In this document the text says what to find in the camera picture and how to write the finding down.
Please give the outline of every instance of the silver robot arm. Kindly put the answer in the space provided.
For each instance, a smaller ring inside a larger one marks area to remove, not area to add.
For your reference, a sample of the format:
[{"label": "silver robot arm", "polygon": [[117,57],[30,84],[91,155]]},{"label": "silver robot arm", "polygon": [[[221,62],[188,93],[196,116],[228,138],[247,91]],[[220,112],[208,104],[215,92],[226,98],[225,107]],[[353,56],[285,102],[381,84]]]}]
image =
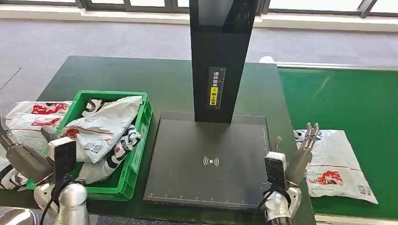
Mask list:
[{"label": "silver robot arm", "polygon": [[76,163],[76,154],[70,154],[72,149],[76,149],[71,148],[71,144],[76,142],[68,137],[57,139],[52,130],[46,127],[41,132],[49,142],[48,156],[17,140],[5,119],[0,117],[0,144],[6,149],[10,164],[37,184],[34,198],[44,210],[41,219],[31,210],[12,210],[0,217],[0,225],[41,225],[46,213],[54,218],[54,225],[89,225],[87,190],[68,175]]},{"label": "silver robot arm", "polygon": [[265,157],[268,181],[272,184],[263,199],[267,225],[294,225],[293,218],[301,201],[299,183],[311,163],[311,150],[319,132],[318,123],[313,128],[310,123],[306,126],[304,141],[289,163],[279,150],[282,142],[280,137]]}]

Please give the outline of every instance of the table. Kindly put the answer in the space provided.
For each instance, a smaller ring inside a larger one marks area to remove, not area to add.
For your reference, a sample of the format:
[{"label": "table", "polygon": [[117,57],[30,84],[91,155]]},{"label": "table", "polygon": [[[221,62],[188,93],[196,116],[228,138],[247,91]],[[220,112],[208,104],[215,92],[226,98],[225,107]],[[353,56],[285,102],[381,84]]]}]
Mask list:
[{"label": "table", "polygon": [[[153,118],[133,199],[129,202],[89,200],[87,208],[90,213],[178,222],[252,223],[252,213],[142,203],[160,112],[193,112],[190,61],[71,56],[38,100],[72,100],[79,90],[145,91],[153,107]],[[266,116],[270,139],[281,136],[284,139],[282,152],[288,158],[294,154],[296,145],[275,65],[246,63],[234,113]],[[306,183],[302,182],[300,187],[303,199],[294,220],[297,224],[315,224]],[[1,191],[0,197],[5,206],[37,208],[31,191]]]},{"label": "table", "polygon": [[319,64],[278,68],[292,126],[312,121],[319,122],[321,129],[344,130],[379,202],[311,198],[314,211],[398,219],[398,69]]}]

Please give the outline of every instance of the warning label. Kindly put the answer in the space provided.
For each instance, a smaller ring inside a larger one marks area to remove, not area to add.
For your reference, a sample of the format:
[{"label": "warning label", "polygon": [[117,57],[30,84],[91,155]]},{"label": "warning label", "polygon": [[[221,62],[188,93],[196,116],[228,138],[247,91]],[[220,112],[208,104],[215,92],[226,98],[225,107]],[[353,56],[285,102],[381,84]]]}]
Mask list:
[{"label": "warning label", "polygon": [[218,88],[212,87],[210,90],[210,105],[217,104],[217,93],[218,93]]}]

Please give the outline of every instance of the black cable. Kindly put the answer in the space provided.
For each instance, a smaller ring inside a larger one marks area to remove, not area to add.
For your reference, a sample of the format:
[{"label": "black cable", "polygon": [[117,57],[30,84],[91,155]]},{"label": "black cable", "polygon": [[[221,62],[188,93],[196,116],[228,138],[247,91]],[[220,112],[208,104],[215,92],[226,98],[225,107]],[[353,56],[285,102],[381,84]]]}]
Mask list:
[{"label": "black cable", "polygon": [[48,209],[50,208],[51,204],[52,204],[56,199],[59,198],[59,196],[60,196],[60,194],[61,194],[61,191],[62,191],[68,184],[69,184],[69,180],[63,180],[62,183],[61,183],[61,185],[59,186],[59,188],[56,189],[56,190],[54,191],[54,194],[51,196],[50,201],[47,203],[46,207],[45,207],[44,210],[43,210],[43,214],[41,215],[41,218],[40,218],[40,223],[39,223],[40,225],[43,225],[43,223],[44,223],[44,218],[46,217],[47,211],[48,211]]},{"label": "black cable", "polygon": [[261,200],[261,202],[259,203],[259,205],[257,205],[257,208],[256,208],[256,211],[254,212],[254,215],[253,215],[253,225],[255,225],[256,223],[257,223],[257,215],[258,215],[258,213],[260,212],[260,210],[261,210],[261,207],[262,207],[262,205],[265,203],[265,201],[272,195],[272,193],[275,191],[276,189],[275,189],[275,186],[274,185],[271,185],[271,187],[268,189],[268,191],[264,191],[264,195],[266,194],[266,193],[268,193],[262,200]]}]

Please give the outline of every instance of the plastic crate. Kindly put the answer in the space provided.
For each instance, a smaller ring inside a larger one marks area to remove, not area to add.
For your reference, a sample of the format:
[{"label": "plastic crate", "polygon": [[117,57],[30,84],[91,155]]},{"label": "plastic crate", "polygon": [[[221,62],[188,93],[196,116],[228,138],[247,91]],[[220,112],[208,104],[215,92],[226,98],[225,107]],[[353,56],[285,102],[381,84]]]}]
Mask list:
[{"label": "plastic crate", "polygon": [[[124,159],[122,165],[104,182],[85,185],[89,199],[129,201],[133,197],[146,136],[152,118],[152,108],[149,104],[148,95],[145,92],[82,90],[77,93],[72,105],[69,107],[68,113],[57,130],[57,134],[59,134],[68,123],[81,118],[82,112],[86,108],[90,98],[118,100],[128,96],[142,96],[143,103],[139,107],[138,115],[133,121],[136,129],[141,134],[141,141]],[[77,177],[82,165],[83,163],[77,163],[76,169],[71,173],[73,177]],[[35,187],[36,185],[32,181],[28,182],[28,189],[34,189]]]}]

